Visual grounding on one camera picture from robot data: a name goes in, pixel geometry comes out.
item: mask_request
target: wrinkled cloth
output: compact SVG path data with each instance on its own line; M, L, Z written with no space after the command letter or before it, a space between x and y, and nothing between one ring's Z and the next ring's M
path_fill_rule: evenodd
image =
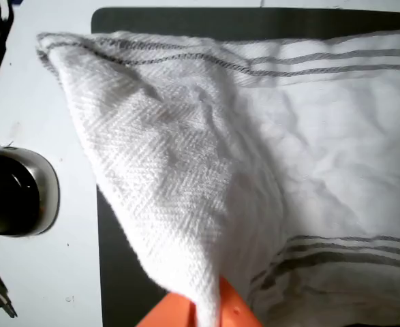
M219 276L266 326L400 324L400 31L45 33L38 53L142 267L199 326Z

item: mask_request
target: white desk surface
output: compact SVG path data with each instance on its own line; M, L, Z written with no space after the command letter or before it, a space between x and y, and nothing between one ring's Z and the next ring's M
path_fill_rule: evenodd
M90 33L92 14L101 7L163 4L400 12L400 0L24 0L15 10L0 69L0 145L13 142L45 156L59 177L61 206L56 224L43 235L0 236L0 275L18 312L10 319L0 310L0 327L102 326L95 178L60 86L36 57L36 34Z

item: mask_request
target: white towel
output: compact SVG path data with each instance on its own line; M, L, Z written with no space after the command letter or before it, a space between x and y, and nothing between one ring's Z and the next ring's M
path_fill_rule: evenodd
M200 327L220 275L267 326L400 324L400 31L39 41L142 267Z

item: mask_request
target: black tray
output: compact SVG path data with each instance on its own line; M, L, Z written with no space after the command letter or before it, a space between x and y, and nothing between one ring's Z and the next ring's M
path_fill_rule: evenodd
M133 31L217 40L328 39L400 29L400 13L275 8L102 8L92 33ZM135 326L165 295L144 273L98 191L104 327Z

